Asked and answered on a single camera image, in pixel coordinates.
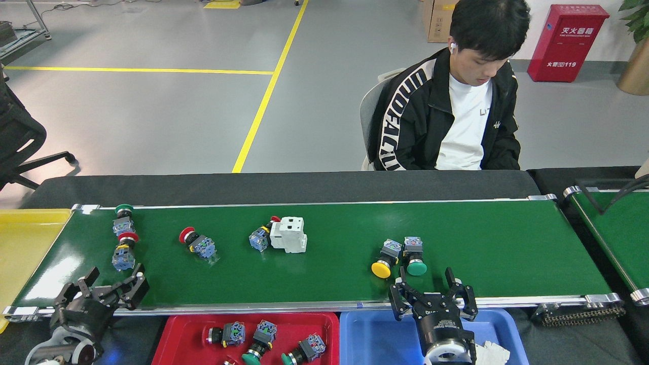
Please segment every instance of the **gray floor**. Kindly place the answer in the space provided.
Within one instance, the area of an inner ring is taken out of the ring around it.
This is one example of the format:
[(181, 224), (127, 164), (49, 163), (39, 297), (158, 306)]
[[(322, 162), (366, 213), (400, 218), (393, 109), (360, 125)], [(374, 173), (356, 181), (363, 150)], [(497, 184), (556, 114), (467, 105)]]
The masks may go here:
[[(39, 11), (56, 3), (39, 2)], [(139, 0), (45, 13), (52, 40), (9, 66), (273, 71), (301, 7), (269, 0), (237, 10), (198, 1)], [(364, 156), (358, 104), (376, 76), (427, 57), (417, 0), (310, 0), (242, 172), (357, 170)], [(25, 3), (0, 18), (33, 21)], [(610, 64), (586, 64), (573, 83), (533, 82), (525, 61), (517, 120), (530, 168), (639, 165), (649, 157), (649, 97), (617, 89)], [(48, 132), (35, 158), (69, 150), (26, 174), (49, 177), (228, 173), (270, 75), (7, 70), (10, 87)], [(0, 208), (30, 194), (17, 184)]]

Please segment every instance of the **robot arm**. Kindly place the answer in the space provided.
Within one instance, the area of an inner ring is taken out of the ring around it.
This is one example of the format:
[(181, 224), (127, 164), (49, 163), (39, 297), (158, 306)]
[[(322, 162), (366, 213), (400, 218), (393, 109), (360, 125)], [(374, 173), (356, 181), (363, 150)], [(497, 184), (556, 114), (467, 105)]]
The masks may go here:
[[(422, 294), (406, 283), (405, 274), (401, 267), (400, 277), (390, 286), (388, 296), (397, 321), (404, 317), (408, 309), (412, 310), (425, 363), (475, 364), (474, 334), (466, 331), (460, 320), (462, 317), (472, 321), (478, 315), (473, 289), (462, 285), (447, 268), (446, 295)], [(462, 311), (455, 304), (456, 296), (464, 299)]]
[(112, 286), (92, 284), (99, 276), (93, 268), (76, 283), (67, 283), (55, 299), (50, 321), (52, 337), (34, 347), (25, 365), (91, 365), (103, 353), (99, 341), (118, 308), (135, 309), (149, 290), (144, 266), (138, 264), (133, 274)]

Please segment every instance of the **metal rack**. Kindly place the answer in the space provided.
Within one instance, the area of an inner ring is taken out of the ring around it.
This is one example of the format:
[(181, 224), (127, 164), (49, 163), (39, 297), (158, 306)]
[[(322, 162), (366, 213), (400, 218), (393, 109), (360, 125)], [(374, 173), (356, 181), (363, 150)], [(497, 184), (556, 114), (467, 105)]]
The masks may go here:
[(47, 26), (43, 22), (43, 18), (38, 13), (38, 10), (34, 6), (34, 1), (25, 0), (27, 5), (32, 10), (36, 21), (40, 25), (40, 29), (17, 29), (16, 36), (18, 40), (6, 45), (5, 47), (0, 48), (0, 59), (7, 57), (18, 49), (24, 47), (29, 42), (35, 40), (39, 35), (44, 34), (46, 40), (52, 39), (52, 36), (49, 34)]

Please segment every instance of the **red tray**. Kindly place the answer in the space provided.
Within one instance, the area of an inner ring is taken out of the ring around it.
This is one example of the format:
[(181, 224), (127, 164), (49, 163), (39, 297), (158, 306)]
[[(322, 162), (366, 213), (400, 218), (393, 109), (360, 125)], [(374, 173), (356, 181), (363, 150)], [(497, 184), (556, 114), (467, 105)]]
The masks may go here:
[[(225, 360), (245, 365), (241, 355), (252, 344), (252, 334), (261, 320), (277, 325), (273, 349), (262, 357), (262, 365), (281, 365), (282, 354), (288, 354), (310, 334), (317, 333), (326, 345), (326, 351), (319, 359), (308, 365), (339, 364), (340, 325), (334, 313), (272, 313), (272, 314), (201, 314), (171, 316), (158, 344), (152, 365), (223, 365)], [(239, 346), (223, 348), (219, 344), (205, 341), (211, 327), (226, 323), (243, 322), (246, 341)]]

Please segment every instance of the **yellow floor line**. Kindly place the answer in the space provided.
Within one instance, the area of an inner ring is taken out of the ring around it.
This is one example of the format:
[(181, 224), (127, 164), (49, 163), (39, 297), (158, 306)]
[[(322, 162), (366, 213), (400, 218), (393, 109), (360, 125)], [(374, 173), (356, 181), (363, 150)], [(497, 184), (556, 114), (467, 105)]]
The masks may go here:
[(99, 68), (99, 67), (33, 67), (5, 66), (5, 69), (30, 71), (96, 71), (96, 72), (161, 72), (161, 73), (227, 73), (236, 75), (274, 75), (273, 71), (248, 71), (243, 69), (194, 69), (194, 68)]
[(286, 61), (288, 51), (291, 49), (291, 44), (293, 43), (295, 33), (297, 33), (297, 28), (300, 26), (302, 16), (304, 15), (304, 11), (306, 10), (306, 5), (308, 5), (308, 3), (309, 0), (304, 0), (304, 4), (302, 4), (300, 12), (297, 14), (297, 19), (295, 19), (295, 23), (293, 24), (293, 28), (291, 29), (291, 34), (289, 34), (288, 39), (286, 40), (282, 55), (280, 56), (280, 59), (277, 62), (277, 67), (275, 67), (275, 71), (273, 72), (273, 76), (271, 77), (271, 82), (268, 84), (266, 93), (264, 93), (263, 95), (262, 104), (259, 106), (257, 114), (254, 116), (250, 130), (248, 130), (248, 135), (246, 136), (245, 141), (243, 142), (243, 146), (241, 147), (241, 151), (239, 152), (239, 157), (237, 157), (237, 161), (234, 163), (234, 167), (232, 168), (233, 173), (241, 172), (243, 164), (245, 163), (245, 159), (248, 157), (248, 152), (250, 152), (252, 141), (254, 141), (254, 137), (257, 134), (257, 130), (259, 129), (259, 124), (261, 124), (262, 122), (263, 114), (266, 112), (266, 108), (268, 107), (268, 101), (273, 94), (273, 90), (275, 89), (275, 84), (277, 83), (277, 79), (280, 76), (280, 72), (282, 72), (284, 61)]
[(218, 0), (212, 1), (203, 7), (203, 9), (238, 9), (241, 6), (239, 0)]

